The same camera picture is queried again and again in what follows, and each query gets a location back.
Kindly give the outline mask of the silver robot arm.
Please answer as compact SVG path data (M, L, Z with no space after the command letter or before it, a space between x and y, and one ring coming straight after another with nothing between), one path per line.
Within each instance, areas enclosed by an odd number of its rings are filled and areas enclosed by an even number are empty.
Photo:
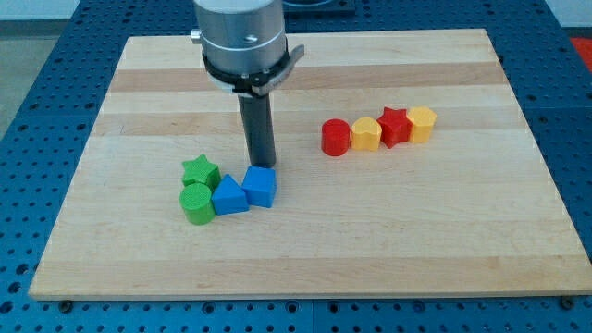
M280 0L194 0L198 28L191 39L202 47L210 80L238 96L250 162L271 168L277 160L270 93L304 56L288 48Z

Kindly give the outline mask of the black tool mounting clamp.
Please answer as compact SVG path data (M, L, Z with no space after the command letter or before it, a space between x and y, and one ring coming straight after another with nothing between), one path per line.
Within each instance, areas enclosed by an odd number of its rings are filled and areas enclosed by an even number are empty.
M279 87L294 70L296 63L304 56L305 47L297 45L286 51L271 68L252 74L231 74L216 68L203 54L203 65L210 80L220 89L240 96L259 97L270 94Z

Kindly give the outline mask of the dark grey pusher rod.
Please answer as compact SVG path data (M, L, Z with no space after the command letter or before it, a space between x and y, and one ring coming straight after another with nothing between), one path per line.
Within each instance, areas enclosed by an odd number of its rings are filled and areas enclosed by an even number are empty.
M251 165L273 167L277 156L269 95L238 100Z

